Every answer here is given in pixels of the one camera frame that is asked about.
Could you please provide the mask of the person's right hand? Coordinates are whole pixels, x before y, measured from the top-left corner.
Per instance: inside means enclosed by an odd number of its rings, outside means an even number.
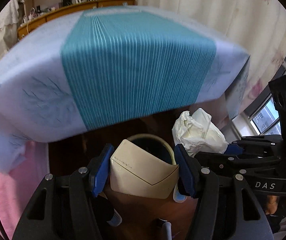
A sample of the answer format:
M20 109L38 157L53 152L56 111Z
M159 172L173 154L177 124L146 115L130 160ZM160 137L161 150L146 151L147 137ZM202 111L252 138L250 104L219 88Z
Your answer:
M267 205L265 214L272 215L277 211L277 208L278 208L278 197L267 196Z

